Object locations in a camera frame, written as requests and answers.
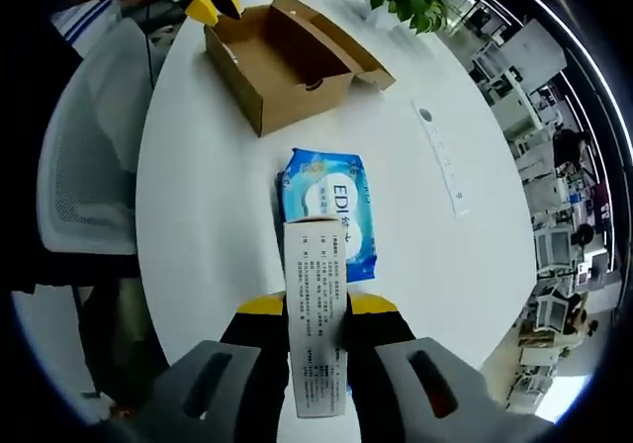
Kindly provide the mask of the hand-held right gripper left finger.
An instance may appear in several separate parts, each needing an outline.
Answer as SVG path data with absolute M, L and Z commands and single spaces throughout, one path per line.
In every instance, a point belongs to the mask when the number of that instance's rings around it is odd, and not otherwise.
M 156 380 L 132 426 L 142 442 L 274 442 L 288 386 L 282 293 L 240 306 Z

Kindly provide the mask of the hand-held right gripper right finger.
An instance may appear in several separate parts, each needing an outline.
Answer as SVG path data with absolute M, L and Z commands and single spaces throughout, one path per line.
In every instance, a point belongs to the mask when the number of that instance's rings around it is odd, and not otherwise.
M 537 442 L 550 428 L 503 408 L 479 371 L 434 339 L 415 337 L 383 297 L 348 295 L 345 349 L 364 442 Z

